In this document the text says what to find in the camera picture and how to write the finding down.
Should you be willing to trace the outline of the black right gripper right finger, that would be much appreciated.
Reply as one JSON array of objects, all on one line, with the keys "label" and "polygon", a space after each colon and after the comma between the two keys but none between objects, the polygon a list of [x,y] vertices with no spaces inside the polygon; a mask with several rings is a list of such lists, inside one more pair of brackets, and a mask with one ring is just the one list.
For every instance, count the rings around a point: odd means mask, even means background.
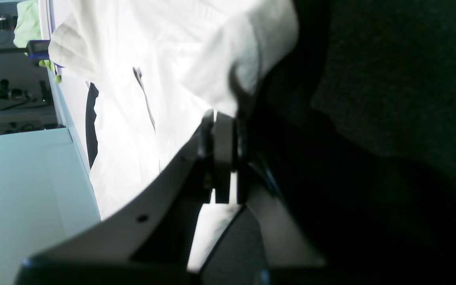
[{"label": "black right gripper right finger", "polygon": [[456,285],[456,186],[378,156],[325,114],[229,112],[245,207],[207,260],[208,285]]}]

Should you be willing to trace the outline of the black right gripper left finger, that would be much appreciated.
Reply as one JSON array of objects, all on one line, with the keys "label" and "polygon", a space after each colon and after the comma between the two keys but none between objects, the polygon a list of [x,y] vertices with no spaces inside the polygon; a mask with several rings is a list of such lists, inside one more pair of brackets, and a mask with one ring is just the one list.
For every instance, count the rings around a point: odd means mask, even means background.
[{"label": "black right gripper left finger", "polygon": [[17,285],[200,285],[187,269],[198,215],[228,203],[234,119],[209,110],[163,172],[110,218],[23,261]]}]

